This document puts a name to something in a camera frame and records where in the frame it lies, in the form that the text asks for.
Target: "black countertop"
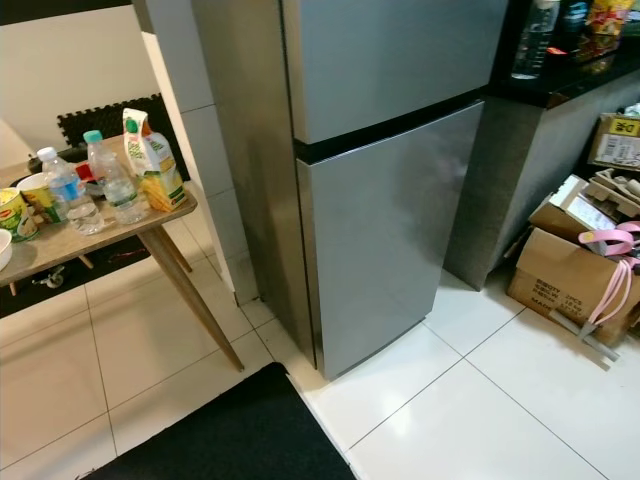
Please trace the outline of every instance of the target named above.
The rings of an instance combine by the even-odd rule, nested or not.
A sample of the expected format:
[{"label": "black countertop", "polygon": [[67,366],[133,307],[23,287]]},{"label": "black countertop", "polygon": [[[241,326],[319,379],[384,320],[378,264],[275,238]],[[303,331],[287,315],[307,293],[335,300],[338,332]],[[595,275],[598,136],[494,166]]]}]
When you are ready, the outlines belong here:
[{"label": "black countertop", "polygon": [[509,77],[490,84],[488,92],[551,109],[637,70],[640,70],[640,39],[628,38],[623,39],[615,52],[580,65],[547,59],[539,78]]}]

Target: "refrigerator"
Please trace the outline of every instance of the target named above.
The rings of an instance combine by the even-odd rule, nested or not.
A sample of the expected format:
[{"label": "refrigerator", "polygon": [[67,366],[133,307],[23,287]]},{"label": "refrigerator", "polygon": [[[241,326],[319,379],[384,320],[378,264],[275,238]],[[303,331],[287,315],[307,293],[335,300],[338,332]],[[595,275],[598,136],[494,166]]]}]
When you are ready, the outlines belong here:
[{"label": "refrigerator", "polygon": [[332,379],[431,311],[506,0],[193,0],[261,298]]}]

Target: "cup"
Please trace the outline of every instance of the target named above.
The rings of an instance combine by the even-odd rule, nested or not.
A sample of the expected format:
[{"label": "cup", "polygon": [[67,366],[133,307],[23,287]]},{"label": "cup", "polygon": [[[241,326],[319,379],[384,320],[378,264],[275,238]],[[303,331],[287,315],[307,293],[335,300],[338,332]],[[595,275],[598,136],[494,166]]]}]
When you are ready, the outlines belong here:
[{"label": "cup", "polygon": [[47,186],[44,173],[36,173],[24,178],[18,182],[16,187],[45,222],[60,223],[64,221],[62,212],[56,208],[56,199]]},{"label": "cup", "polygon": [[38,226],[17,188],[0,189],[0,228],[11,232],[13,242],[29,240],[38,234]]}]

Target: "plastic water bottle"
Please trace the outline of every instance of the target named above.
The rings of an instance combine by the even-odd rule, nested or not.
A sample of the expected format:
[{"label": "plastic water bottle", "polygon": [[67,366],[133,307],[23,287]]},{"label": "plastic water bottle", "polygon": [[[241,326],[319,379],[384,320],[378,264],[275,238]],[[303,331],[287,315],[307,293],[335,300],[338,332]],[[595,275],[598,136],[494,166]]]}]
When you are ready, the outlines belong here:
[{"label": "plastic water bottle", "polygon": [[115,153],[102,143],[100,131],[85,132],[83,137],[87,142],[89,168],[93,178],[102,187],[107,201],[114,208],[116,220],[125,225],[142,220],[147,211],[140,202],[138,191]]},{"label": "plastic water bottle", "polygon": [[540,76],[559,12],[560,0],[534,0],[531,3],[511,70],[513,78],[531,80]]},{"label": "plastic water bottle", "polygon": [[104,228],[104,219],[86,193],[75,169],[61,159],[53,147],[38,150],[42,160],[42,171],[46,175],[49,189],[59,201],[68,206],[67,219],[81,234],[91,235]]}]

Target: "yellow snack bag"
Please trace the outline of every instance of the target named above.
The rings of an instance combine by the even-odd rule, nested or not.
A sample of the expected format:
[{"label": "yellow snack bag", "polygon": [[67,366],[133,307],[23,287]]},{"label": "yellow snack bag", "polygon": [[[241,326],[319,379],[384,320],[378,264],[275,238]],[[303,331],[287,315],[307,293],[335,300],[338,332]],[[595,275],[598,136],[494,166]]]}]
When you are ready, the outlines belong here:
[{"label": "yellow snack bag", "polygon": [[124,109],[124,150],[151,208],[170,212],[186,199],[182,177],[169,142],[151,130],[147,117],[147,112]]},{"label": "yellow snack bag", "polygon": [[595,0],[589,10],[587,25],[593,33],[618,36],[634,0]]}]

